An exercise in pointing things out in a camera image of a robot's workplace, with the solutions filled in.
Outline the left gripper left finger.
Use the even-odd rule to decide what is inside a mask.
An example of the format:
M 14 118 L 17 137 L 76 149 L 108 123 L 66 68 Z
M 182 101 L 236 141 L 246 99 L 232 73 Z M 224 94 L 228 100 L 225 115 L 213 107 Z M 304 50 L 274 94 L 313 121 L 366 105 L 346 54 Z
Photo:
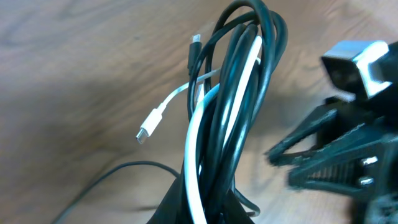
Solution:
M 174 180 L 147 224 L 177 224 L 181 202 L 181 178 Z

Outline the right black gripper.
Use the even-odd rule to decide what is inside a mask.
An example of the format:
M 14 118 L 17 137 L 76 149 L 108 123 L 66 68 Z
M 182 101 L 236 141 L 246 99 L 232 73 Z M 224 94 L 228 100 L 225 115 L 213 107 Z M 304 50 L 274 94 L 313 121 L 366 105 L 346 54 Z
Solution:
M 268 151 L 273 166 L 298 166 L 288 184 L 351 197 L 360 223 L 397 222 L 397 44 L 344 40 L 322 56 L 332 84 L 352 93 L 327 98 Z M 317 134 L 317 148 L 286 154 Z

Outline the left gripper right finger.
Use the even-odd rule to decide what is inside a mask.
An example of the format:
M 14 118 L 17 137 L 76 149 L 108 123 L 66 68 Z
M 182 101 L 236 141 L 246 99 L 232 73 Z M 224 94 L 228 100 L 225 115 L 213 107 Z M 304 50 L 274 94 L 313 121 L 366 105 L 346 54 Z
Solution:
M 226 194 L 222 211 L 225 224 L 254 224 L 231 190 Z

